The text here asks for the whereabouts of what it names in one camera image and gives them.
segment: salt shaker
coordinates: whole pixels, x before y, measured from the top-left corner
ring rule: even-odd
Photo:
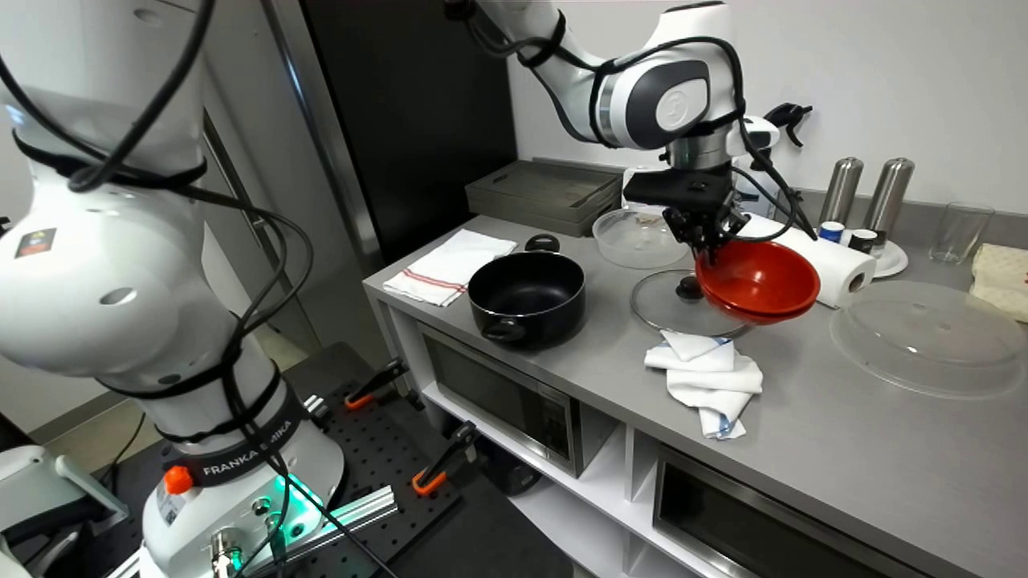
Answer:
[[[900,208],[902,208],[902,197],[912,176],[912,160],[908,158],[892,158],[877,181],[863,229],[877,230],[877,240],[885,240]]]

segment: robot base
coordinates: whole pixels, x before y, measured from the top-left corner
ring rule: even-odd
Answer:
[[[316,424],[298,424],[282,447],[282,462],[293,481],[306,484],[320,503],[343,481],[343,449]],[[184,499],[166,499],[160,489],[144,503],[144,550],[166,578],[213,574],[213,550],[223,546],[235,561],[250,558],[275,526],[287,481],[268,470],[198,489]],[[288,495],[288,517],[282,520],[282,546],[293,550],[320,530],[320,514],[298,495]]]

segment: white cloth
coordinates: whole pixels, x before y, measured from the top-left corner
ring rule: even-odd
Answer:
[[[474,230],[457,230],[441,247],[386,280],[386,294],[446,307],[470,287],[474,269],[510,254],[518,243]]]
[[[746,433],[739,414],[751,394],[760,394],[763,372],[739,358],[736,345],[662,330],[667,346],[646,349],[646,367],[665,368],[665,388],[673,402],[699,411],[699,431],[717,441]]]
[[[990,302],[1015,322],[1028,322],[1028,250],[982,243],[974,254],[970,296]]]

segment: clear plate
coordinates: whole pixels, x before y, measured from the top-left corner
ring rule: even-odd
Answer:
[[[601,254],[619,268],[687,268],[687,243],[676,243],[676,237],[667,230],[657,211],[606,211],[591,226],[591,237],[597,240]]]
[[[705,299],[680,299],[673,290],[685,280],[685,269],[662,269],[646,275],[634,290],[634,312],[643,323],[655,330],[680,330],[680,335],[710,335],[710,336],[736,336],[746,323],[727,312],[719,312]]]
[[[867,287],[836,316],[836,345],[882,381],[922,394],[978,399],[1025,387],[1025,330],[943,287]]]

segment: stainless steel counter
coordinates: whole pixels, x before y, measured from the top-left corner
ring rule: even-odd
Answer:
[[[494,218],[464,229],[515,240],[536,234]],[[561,247],[589,272],[589,322],[568,345],[540,352],[510,352],[478,336],[464,296],[432,307],[381,294],[426,247],[369,275],[366,290],[373,302],[930,574],[1025,574],[1028,381],[982,402],[892,388],[840,358],[831,312],[813,307],[739,341],[763,368],[763,394],[741,414],[747,437],[717,443],[699,433],[695,411],[667,399],[662,376],[643,368],[643,349],[657,335],[634,318],[629,294],[646,272],[606,262],[589,237],[564,237]],[[908,275],[943,280],[917,259]]]

